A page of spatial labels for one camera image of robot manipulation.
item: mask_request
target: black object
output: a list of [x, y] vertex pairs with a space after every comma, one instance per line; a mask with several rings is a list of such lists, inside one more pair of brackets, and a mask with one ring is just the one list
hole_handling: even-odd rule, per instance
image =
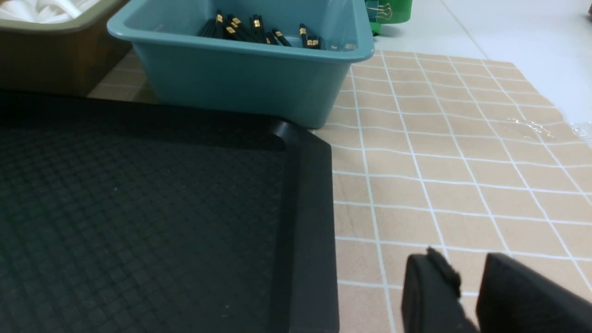
[[0, 331], [337, 332], [330, 146], [0, 91]]
[[302, 47], [308, 47], [308, 37], [307, 37], [306, 25], [303, 23], [300, 24], [300, 39], [302, 40]]
[[278, 45], [278, 41], [275, 39], [274, 34], [271, 33], [271, 31], [268, 31], [265, 34], [265, 41], [267, 42], [267, 44]]
[[[458, 302], [459, 287], [460, 276], [438, 252], [409, 256], [405, 332], [478, 332]], [[482, 333], [592, 332], [591, 303], [503, 254], [487, 255], [477, 318]]]
[[433, 249], [407, 258], [403, 288], [403, 326], [406, 333], [476, 333], [458, 299], [460, 276]]
[[224, 24], [224, 17], [222, 16], [221, 11], [216, 11], [216, 32], [215, 37], [223, 39], [224, 38], [224, 30], [226, 30], [226, 26]]
[[200, 30], [200, 32], [197, 34], [200, 37], [213, 37], [213, 31], [215, 29], [216, 26], [216, 20], [213, 18], [210, 18], [205, 25], [203, 26], [203, 28]]
[[240, 29], [240, 31], [242, 31], [243, 34], [247, 35], [250, 41], [256, 41], [256, 37], [253, 32], [248, 27], [246, 27], [241, 22], [241, 20], [239, 20], [239, 18], [232, 14], [229, 14], [227, 18], [233, 23], [233, 26], [235, 25], [238, 29]]
[[275, 36], [271, 31], [268, 31], [266, 36], [270, 44], [278, 45], [278, 41], [275, 39]]
[[592, 304], [503, 254], [489, 254], [477, 302], [483, 333], [592, 332]]
[[290, 47], [292, 46], [290, 44], [290, 42], [288, 42], [286, 37], [284, 37], [284, 35], [281, 33], [281, 31], [279, 31], [277, 29], [272, 29], [271, 32], [273, 32], [275, 37], [279, 40], [280, 43], [282, 43], [283, 46], [290, 46]]
[[261, 15], [259, 15], [259, 24], [261, 25], [261, 42], [265, 43], [265, 25], [263, 23], [263, 17], [261, 17]]
[[226, 25], [226, 31], [232, 39], [255, 42], [255, 39], [234, 21], [226, 19], [224, 20], [224, 24]]
[[266, 43], [265, 30], [263, 30], [263, 26], [261, 25], [259, 18], [259, 15], [253, 15], [253, 33], [259, 42]]

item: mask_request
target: beige grid tablecloth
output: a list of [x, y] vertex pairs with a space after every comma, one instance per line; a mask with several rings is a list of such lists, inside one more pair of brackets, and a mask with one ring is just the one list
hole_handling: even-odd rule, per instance
[[[156, 102], [131, 54], [92, 97]], [[380, 52], [328, 123], [342, 333], [403, 332], [406, 258], [428, 245], [474, 318], [487, 252], [592, 300], [592, 151], [511, 63]]]

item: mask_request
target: blue plastic bin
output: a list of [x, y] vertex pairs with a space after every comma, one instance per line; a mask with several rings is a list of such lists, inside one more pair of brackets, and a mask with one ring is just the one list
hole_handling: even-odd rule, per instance
[[[217, 9], [247, 23], [259, 14], [297, 47], [196, 37]], [[300, 23], [327, 50], [301, 48]], [[131, 0], [107, 27], [132, 42], [162, 103], [270, 114], [309, 128], [325, 123], [350, 65], [374, 53], [362, 0]]]

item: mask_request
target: container rim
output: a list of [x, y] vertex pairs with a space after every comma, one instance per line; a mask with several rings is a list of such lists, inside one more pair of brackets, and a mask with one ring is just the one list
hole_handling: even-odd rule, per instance
[[354, 9], [354, 25], [359, 32], [358, 47], [348, 52], [332, 52], [302, 49], [299, 47], [278, 47], [270, 44], [260, 44], [253, 47], [252, 43], [236, 42], [233, 40], [219, 40], [206, 37], [155, 33], [152, 31], [136, 30], [126, 26], [125, 22], [140, 9], [147, 0], [131, 0], [123, 6], [107, 22], [107, 30], [116, 38], [136, 43], [156, 43], [162, 45], [191, 47], [195, 49], [228, 51], [250, 55], [279, 56], [301, 60], [320, 60], [325, 62], [361, 62], [374, 54], [374, 38], [368, 20], [368, 13], [364, 1], [352, 0]]
[[113, 10], [124, 0], [100, 0], [74, 20], [63, 23], [43, 24], [12, 20], [0, 20], [0, 31], [25, 34], [74, 33], [93, 25], [105, 13]]

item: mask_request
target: white napkin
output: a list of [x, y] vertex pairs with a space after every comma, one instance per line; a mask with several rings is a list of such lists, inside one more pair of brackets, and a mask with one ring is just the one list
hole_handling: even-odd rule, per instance
[[0, 0], [0, 20], [31, 23], [70, 21], [100, 0]]

